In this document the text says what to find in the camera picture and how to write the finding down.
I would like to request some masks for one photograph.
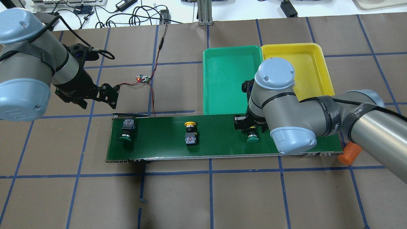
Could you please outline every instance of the robotic arm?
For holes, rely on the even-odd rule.
[[[0,53],[0,119],[32,121],[42,117],[50,84],[66,103],[86,109],[84,99],[93,99],[116,108],[118,92],[109,84],[98,87],[83,69],[86,60],[97,60],[100,53],[109,52],[82,44],[64,46],[22,8],[0,13],[0,22],[0,44],[4,45]]]
[[[298,101],[292,86],[295,71],[282,58],[270,58],[259,66],[247,92],[245,116],[234,115],[236,130],[253,125],[270,129],[278,151],[294,155],[312,149],[316,136],[340,130],[377,161],[407,183],[407,118],[384,108],[371,90],[348,91]]]

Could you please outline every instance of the orange cylinder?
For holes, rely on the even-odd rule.
[[[362,150],[362,147],[360,147],[359,145],[353,142],[349,142],[344,148],[344,153],[338,155],[338,160],[342,164],[351,165]]]

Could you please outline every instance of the light blue joint cap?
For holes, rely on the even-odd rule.
[[[314,132],[301,127],[279,127],[270,131],[277,150],[284,155],[296,155],[314,148],[317,139]]]
[[[12,79],[0,84],[0,119],[32,121],[46,111],[51,90],[36,79]]]
[[[17,7],[1,12],[0,22],[0,44],[25,41],[44,27],[30,11]]]
[[[354,91],[354,92],[360,92],[360,93],[362,93],[362,94],[365,94],[365,95],[368,96],[371,100],[373,100],[373,102],[374,102],[376,105],[378,105],[379,107],[382,107],[382,108],[385,107],[383,99],[380,98],[380,96],[379,96],[375,91],[373,91],[373,90],[362,89],[362,90],[350,90],[350,91],[347,91],[347,92],[352,92],[352,91]]]
[[[268,90],[282,90],[294,84],[294,67],[283,58],[264,60],[254,76],[255,82]]]

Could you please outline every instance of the yellow tray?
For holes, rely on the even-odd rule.
[[[261,46],[263,59],[280,57],[295,70],[293,87],[298,100],[321,95],[335,95],[322,49],[315,43],[266,44]]]

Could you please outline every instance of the green button cap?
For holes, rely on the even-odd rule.
[[[252,137],[247,139],[247,143],[255,143],[255,142],[258,142],[257,137],[252,136]]]
[[[126,137],[126,136],[120,137],[119,139],[120,139],[121,141],[128,141],[128,142],[131,142],[131,138]]]

